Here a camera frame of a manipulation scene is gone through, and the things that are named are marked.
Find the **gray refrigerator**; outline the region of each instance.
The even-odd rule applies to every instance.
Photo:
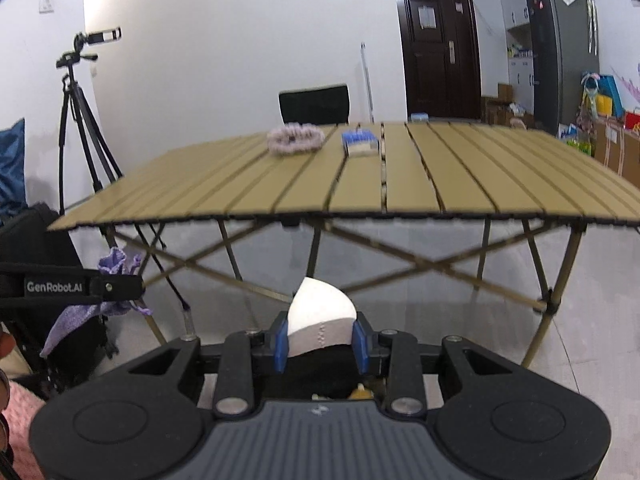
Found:
[[[533,47],[536,127],[557,135],[575,122],[582,74],[600,72],[588,0],[527,0]]]

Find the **tiled floor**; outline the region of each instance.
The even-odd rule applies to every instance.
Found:
[[[479,244],[482,224],[462,222],[368,222],[358,230],[426,254],[446,256]],[[497,223],[492,237],[519,231],[515,222]],[[187,255],[220,237],[217,227],[196,224],[168,228],[164,240],[172,251]],[[552,282],[568,237],[560,230],[539,238],[539,248]],[[277,290],[293,291],[305,269],[311,232],[272,226],[234,246],[244,277]],[[532,368],[593,399],[612,425],[610,451],[600,480],[640,478],[640,236],[633,229],[588,229],[578,253],[561,309]],[[224,253],[208,263],[230,272]],[[358,248],[329,236],[322,238],[316,277],[344,285],[404,266],[392,258]],[[475,271],[476,261],[462,265]],[[539,293],[526,244],[487,257],[485,277],[529,296]],[[192,272],[175,281],[193,305],[199,335],[205,343],[219,342],[235,330],[257,321],[270,324],[283,308],[274,301],[248,296]],[[399,328],[424,342],[437,343],[459,333],[512,360],[519,361],[536,329],[531,309],[437,274],[355,294],[354,302],[373,327]],[[149,306],[167,338],[182,333],[177,301],[164,283],[146,294]],[[116,364],[155,346],[145,322],[134,314],[114,320],[121,349]]]

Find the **dark brown door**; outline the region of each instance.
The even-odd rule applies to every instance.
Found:
[[[480,118],[472,0],[397,0],[409,115]]]

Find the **table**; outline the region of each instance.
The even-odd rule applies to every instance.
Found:
[[[379,156],[345,158],[341,133],[356,126],[380,139]],[[324,127],[321,150],[274,156],[266,134],[205,142],[171,150],[105,188],[51,226],[111,230],[117,238],[173,263],[145,280],[149,286],[187,268],[214,280],[289,303],[291,296],[242,278],[232,251],[234,242],[272,222],[306,224],[314,231],[306,275],[313,276],[321,235],[378,250],[408,263],[404,270],[351,283],[353,293],[416,276],[440,272],[542,314],[527,349],[528,366],[558,312],[580,240],[590,224],[640,226],[640,191],[620,176],[546,133],[512,130],[477,123],[380,123]],[[334,225],[333,219],[484,220],[481,245],[447,258],[432,260]],[[228,234],[225,220],[251,220],[246,229]],[[517,220],[522,232],[489,243],[492,221]],[[166,224],[217,221],[222,240],[181,258],[117,231],[135,223]],[[549,286],[536,237],[568,227],[570,236],[558,277]],[[534,262],[540,298],[482,278],[487,253],[527,241]],[[199,261],[225,249],[234,275],[209,269]],[[476,275],[454,264],[479,258]],[[190,326],[190,313],[185,312]]]

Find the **wall socket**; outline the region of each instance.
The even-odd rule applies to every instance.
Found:
[[[49,14],[53,12],[53,0],[40,0],[38,4],[38,11],[40,14]]]

